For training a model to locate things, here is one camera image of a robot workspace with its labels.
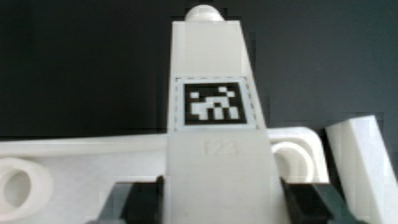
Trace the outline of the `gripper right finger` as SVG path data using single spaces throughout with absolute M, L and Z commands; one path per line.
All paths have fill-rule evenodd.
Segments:
M 353 216 L 332 184 L 280 184 L 291 224 L 368 224 Z

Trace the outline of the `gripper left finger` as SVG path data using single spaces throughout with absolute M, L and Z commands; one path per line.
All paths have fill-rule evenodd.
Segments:
M 163 177 L 119 182 L 110 190 L 97 218 L 87 224 L 161 224 Z

